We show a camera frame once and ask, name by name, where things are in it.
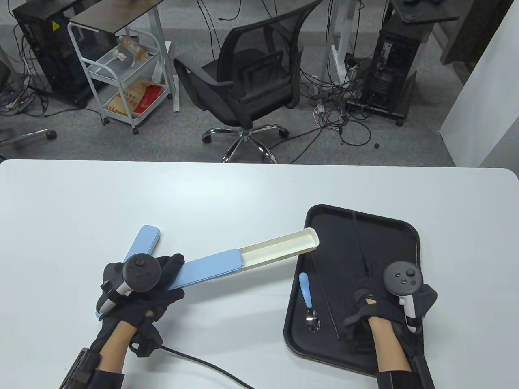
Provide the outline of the person's left hand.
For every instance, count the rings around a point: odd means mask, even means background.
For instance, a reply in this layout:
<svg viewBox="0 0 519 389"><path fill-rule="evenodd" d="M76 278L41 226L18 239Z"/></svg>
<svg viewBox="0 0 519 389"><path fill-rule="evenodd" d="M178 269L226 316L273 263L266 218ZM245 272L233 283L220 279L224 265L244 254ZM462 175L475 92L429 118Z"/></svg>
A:
<svg viewBox="0 0 519 389"><path fill-rule="evenodd" d="M155 259L161 267L161 277L148 291L133 290L128 296L116 297L115 306L101 314L102 319L114 318L139 327L146 318L153 322L160 319L170 304L184 298L183 289L169 290L185 263L182 254Z"/></svg>

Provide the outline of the person's right hand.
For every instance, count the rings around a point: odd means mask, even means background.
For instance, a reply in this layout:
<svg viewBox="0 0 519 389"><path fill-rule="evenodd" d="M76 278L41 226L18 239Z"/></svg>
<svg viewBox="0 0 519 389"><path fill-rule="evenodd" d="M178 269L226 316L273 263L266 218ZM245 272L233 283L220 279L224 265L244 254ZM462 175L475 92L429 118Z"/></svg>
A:
<svg viewBox="0 0 519 389"><path fill-rule="evenodd" d="M410 356L421 355L423 319L437 298L436 290L422 284L417 292L404 296L400 305L401 298L381 284L363 286L354 293L355 309L343 319L344 332L352 337L356 324L365 323L369 318L387 319L404 351Z"/></svg>

